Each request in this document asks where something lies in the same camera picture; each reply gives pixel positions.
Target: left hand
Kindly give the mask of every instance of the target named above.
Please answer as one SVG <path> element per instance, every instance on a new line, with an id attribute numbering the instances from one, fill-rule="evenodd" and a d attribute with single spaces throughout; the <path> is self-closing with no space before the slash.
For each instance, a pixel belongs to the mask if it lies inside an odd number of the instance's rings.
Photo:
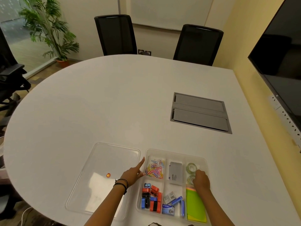
<path id="1" fill-rule="evenodd" d="M 142 164 L 144 163 L 145 158 L 143 157 L 143 159 L 141 160 L 140 163 L 138 163 L 138 165 L 136 167 L 131 167 L 130 169 L 128 169 L 127 171 L 123 172 L 122 176 L 120 178 L 125 179 L 128 181 L 129 183 L 129 187 L 134 185 L 135 182 L 145 176 L 145 173 L 142 173 L 140 171 L 140 167 L 142 166 Z"/>

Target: hand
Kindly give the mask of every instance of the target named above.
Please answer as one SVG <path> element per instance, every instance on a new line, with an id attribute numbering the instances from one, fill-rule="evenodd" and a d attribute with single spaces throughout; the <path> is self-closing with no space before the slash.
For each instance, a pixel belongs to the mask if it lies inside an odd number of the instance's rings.
<path id="1" fill-rule="evenodd" d="M 210 181 L 204 171 L 197 170 L 195 172 L 195 179 L 192 182 L 198 193 L 208 190 L 210 191 Z"/>
<path id="2" fill-rule="evenodd" d="M 120 178 L 125 179 L 128 181 L 129 183 L 129 187 L 134 185 L 135 182 L 141 178 L 142 176 L 145 175 L 145 173 L 142 173 L 140 171 L 140 167 L 142 166 L 142 164 L 144 163 L 145 158 L 143 157 L 143 159 L 141 160 L 140 163 L 138 163 L 138 165 L 136 167 L 131 167 L 130 169 L 128 169 L 127 171 L 123 172 L 122 176 Z"/>

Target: black bracelet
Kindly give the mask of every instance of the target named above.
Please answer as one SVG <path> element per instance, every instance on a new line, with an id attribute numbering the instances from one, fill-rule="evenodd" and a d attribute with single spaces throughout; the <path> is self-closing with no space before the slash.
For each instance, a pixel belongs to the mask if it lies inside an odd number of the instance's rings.
<path id="1" fill-rule="evenodd" d="M 114 184 L 114 186 L 115 186 L 115 185 L 123 185 L 123 187 L 124 187 L 124 189 L 125 189 L 125 191 L 124 191 L 124 194 L 123 194 L 123 195 L 125 195 L 125 194 L 126 194 L 126 185 L 125 185 L 125 184 L 123 184 L 123 183 L 120 183 L 120 182 L 117 182 L 117 183 L 115 183 L 115 184 Z"/>
<path id="2" fill-rule="evenodd" d="M 125 181 L 125 182 L 126 182 L 126 185 L 129 187 L 129 183 L 128 183 L 127 180 L 125 180 L 125 179 L 123 179 L 123 178 L 120 178 L 120 179 L 118 179 L 118 180 L 123 180 L 123 181 Z"/>

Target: conference table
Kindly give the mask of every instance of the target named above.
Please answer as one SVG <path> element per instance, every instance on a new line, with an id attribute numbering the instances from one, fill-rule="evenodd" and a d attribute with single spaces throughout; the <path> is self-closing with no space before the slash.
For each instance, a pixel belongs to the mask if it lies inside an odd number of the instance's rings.
<path id="1" fill-rule="evenodd" d="M 232 134 L 171 122 L 174 93 L 223 101 Z M 202 157 L 211 190 L 236 225 L 301 225 L 232 70 L 143 55 L 73 64 L 35 87 L 15 110 L 4 141 L 12 184 L 29 205 L 68 226 L 89 215 L 66 201 L 97 142 Z M 188 225 L 137 211 L 112 225 Z"/>

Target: green palm plant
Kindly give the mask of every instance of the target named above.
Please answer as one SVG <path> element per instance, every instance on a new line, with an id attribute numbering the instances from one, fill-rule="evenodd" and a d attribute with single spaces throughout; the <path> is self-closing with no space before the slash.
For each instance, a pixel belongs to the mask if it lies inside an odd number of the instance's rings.
<path id="1" fill-rule="evenodd" d="M 71 51 L 78 52 L 79 44 L 74 42 L 76 36 L 69 31 L 67 22 L 61 20 L 60 5 L 57 0 L 24 0 L 27 7 L 19 12 L 25 18 L 31 30 L 33 42 L 45 42 L 53 50 L 45 52 L 44 57 L 57 55 L 58 60 L 66 61 Z"/>

